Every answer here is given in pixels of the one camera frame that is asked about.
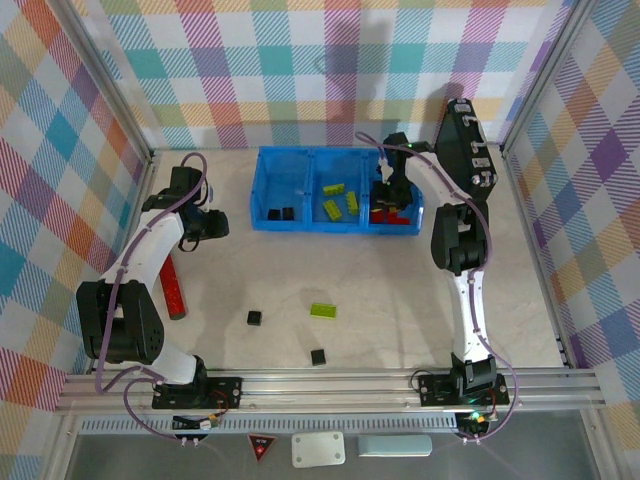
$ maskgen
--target plaid wall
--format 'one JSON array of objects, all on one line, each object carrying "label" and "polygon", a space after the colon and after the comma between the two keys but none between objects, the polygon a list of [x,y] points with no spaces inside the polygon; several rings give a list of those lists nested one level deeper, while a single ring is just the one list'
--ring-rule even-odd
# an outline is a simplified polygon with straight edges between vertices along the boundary
[{"label": "plaid wall", "polygon": [[44,0],[0,2],[0,479],[34,478],[75,289],[115,259],[142,162]]},{"label": "plaid wall", "polygon": [[235,148],[434,139],[462,95],[496,140],[573,1],[74,3],[153,145]]},{"label": "plaid wall", "polygon": [[510,164],[581,367],[640,478],[640,2],[601,0]]}]

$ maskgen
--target blue plastic bin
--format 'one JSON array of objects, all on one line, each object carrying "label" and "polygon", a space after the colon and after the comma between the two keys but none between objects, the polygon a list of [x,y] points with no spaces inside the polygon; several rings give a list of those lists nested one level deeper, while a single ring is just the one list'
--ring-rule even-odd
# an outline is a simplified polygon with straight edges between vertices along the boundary
[{"label": "blue plastic bin", "polygon": [[[371,223],[369,192],[375,180],[378,151],[371,148],[261,147],[251,191],[255,230],[280,232],[417,235],[422,226],[422,194],[414,187],[412,205],[398,214],[409,225]],[[345,193],[327,196],[323,187],[344,183]],[[347,192],[355,192],[360,211],[350,215]],[[323,203],[333,200],[342,218],[332,222]],[[293,207],[294,220],[268,220],[269,210]]]}]

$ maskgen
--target white floor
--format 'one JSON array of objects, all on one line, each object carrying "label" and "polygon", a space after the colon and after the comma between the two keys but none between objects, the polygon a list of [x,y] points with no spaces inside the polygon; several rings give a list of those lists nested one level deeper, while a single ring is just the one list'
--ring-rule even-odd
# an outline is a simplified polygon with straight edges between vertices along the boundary
[{"label": "white floor", "polygon": [[[164,152],[153,192],[168,186],[186,152]],[[255,232],[249,217],[256,150],[204,151],[215,208],[230,234],[174,252],[188,315],[168,320],[159,282],[154,300],[166,335],[207,367],[309,367],[324,348],[327,367],[451,364],[451,302],[427,234],[375,237]],[[495,257],[485,277],[492,345],[516,366],[559,366],[549,322],[507,176],[489,199]],[[337,320],[309,316],[312,303],[338,307]],[[246,323],[260,310],[260,327]]]}]

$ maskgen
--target yellow-green block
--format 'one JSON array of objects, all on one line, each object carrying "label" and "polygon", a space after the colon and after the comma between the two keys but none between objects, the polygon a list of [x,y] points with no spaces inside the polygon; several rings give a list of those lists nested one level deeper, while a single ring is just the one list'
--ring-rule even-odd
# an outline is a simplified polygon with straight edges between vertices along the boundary
[{"label": "yellow-green block", "polygon": [[338,314],[338,307],[325,303],[314,303],[311,305],[311,316],[320,318],[330,318],[335,320]]},{"label": "yellow-green block", "polygon": [[341,193],[344,193],[344,183],[327,185],[326,187],[322,187],[322,191],[325,195],[340,195]]},{"label": "yellow-green block", "polygon": [[356,192],[347,193],[347,208],[349,209],[349,214],[358,215],[358,199],[356,198]]},{"label": "yellow-green block", "polygon": [[333,200],[327,200],[322,205],[324,205],[324,209],[327,211],[327,215],[329,215],[332,222],[337,222],[342,218],[342,212]]}]

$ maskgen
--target small black cube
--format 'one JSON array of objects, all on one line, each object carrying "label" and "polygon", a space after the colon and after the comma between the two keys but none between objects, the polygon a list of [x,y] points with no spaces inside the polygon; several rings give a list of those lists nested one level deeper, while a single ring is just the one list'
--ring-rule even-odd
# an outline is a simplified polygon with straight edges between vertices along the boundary
[{"label": "small black cube", "polygon": [[311,363],[314,367],[327,364],[327,359],[324,358],[324,349],[311,350]]},{"label": "small black cube", "polygon": [[284,207],[282,209],[283,220],[293,220],[293,207]]},{"label": "small black cube", "polygon": [[262,312],[251,310],[247,316],[247,324],[259,327],[262,324]]}]

